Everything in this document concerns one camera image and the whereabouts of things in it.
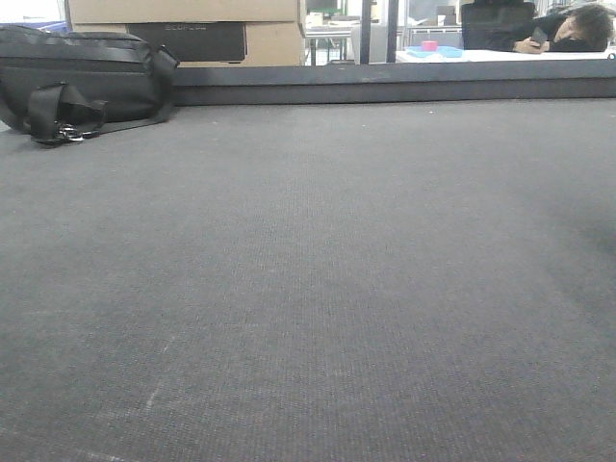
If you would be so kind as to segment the black shoulder bag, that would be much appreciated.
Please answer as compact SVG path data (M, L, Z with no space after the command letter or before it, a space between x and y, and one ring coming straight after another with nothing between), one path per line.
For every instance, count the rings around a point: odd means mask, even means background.
M1 28L1 120L45 145L164 122L178 60L130 34Z

